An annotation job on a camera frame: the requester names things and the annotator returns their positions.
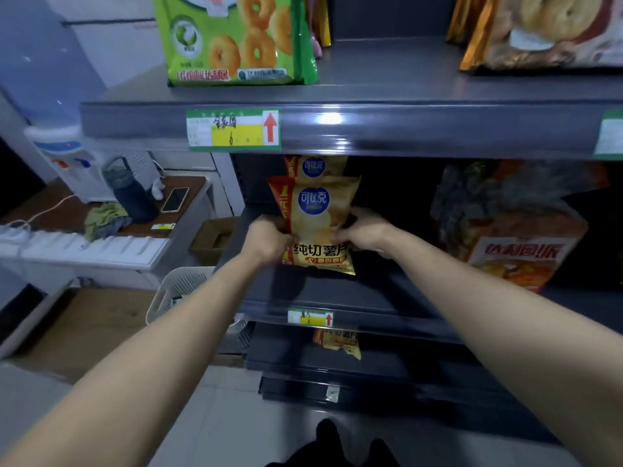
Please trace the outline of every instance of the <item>green cloth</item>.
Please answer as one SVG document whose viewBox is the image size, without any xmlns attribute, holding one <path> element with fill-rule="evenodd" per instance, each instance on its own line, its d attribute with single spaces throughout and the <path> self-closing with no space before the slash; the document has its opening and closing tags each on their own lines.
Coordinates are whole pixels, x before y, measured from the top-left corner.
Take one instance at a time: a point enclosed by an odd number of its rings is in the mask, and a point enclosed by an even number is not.
<svg viewBox="0 0 623 467">
<path fill-rule="evenodd" d="M 128 212 L 119 203 L 104 203 L 98 208 L 93 208 L 84 220 L 84 237 L 88 241 L 93 241 L 98 237 L 98 228 L 108 226 L 113 220 L 127 216 Z"/>
</svg>

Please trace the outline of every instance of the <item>price label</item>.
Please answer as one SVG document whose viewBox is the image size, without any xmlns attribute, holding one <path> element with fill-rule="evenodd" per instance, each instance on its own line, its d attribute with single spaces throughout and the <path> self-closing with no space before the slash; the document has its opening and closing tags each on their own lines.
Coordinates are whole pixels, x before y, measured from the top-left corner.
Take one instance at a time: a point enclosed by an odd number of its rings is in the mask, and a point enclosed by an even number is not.
<svg viewBox="0 0 623 467">
<path fill-rule="evenodd" d="M 604 115 L 593 158 L 623 161 L 623 109 L 613 109 Z"/>
<path fill-rule="evenodd" d="M 278 109 L 192 109 L 186 131 L 191 150 L 281 149 Z"/>
<path fill-rule="evenodd" d="M 304 309 L 289 309 L 288 322 L 290 324 L 302 324 L 303 326 L 316 326 L 319 328 L 333 327 L 332 311 L 307 311 Z"/>
</svg>

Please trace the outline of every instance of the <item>red arrow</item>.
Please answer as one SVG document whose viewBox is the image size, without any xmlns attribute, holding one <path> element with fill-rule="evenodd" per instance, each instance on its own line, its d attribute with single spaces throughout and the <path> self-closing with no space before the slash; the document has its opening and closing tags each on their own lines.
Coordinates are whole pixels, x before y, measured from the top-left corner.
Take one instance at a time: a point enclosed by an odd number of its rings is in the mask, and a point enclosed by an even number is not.
<svg viewBox="0 0 623 467">
<path fill-rule="evenodd" d="M 264 121 L 264 126 L 269 130 L 269 142 L 275 142 L 275 136 L 273 135 L 273 128 L 276 126 L 275 118 L 272 117 L 272 113 L 269 113 L 269 117 Z"/>
</svg>

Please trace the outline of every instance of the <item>green snack bag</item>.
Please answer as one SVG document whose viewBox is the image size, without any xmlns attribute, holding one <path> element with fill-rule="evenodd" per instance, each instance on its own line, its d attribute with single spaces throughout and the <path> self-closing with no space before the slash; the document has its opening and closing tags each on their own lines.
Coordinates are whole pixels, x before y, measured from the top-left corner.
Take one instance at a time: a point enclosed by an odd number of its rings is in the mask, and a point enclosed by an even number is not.
<svg viewBox="0 0 623 467">
<path fill-rule="evenodd" d="M 154 0 L 175 85 L 318 81 L 303 0 Z"/>
</svg>

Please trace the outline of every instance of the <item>cloth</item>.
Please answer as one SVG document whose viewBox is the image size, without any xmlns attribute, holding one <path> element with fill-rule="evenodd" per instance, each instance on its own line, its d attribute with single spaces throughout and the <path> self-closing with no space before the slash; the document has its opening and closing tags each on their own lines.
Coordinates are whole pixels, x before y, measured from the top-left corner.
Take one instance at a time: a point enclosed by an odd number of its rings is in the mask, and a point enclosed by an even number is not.
<svg viewBox="0 0 623 467">
<path fill-rule="evenodd" d="M 84 237 L 87 241 L 104 239 L 129 225 L 132 218 L 119 203 L 104 203 L 93 208 L 84 220 Z"/>
<path fill-rule="evenodd" d="M 339 439 L 338 428 L 326 418 L 316 426 L 316 440 L 301 447 L 286 462 L 270 463 L 266 467 L 354 467 L 347 461 Z M 362 467 L 399 467 L 391 451 L 381 439 L 370 446 L 368 459 Z"/>
</svg>

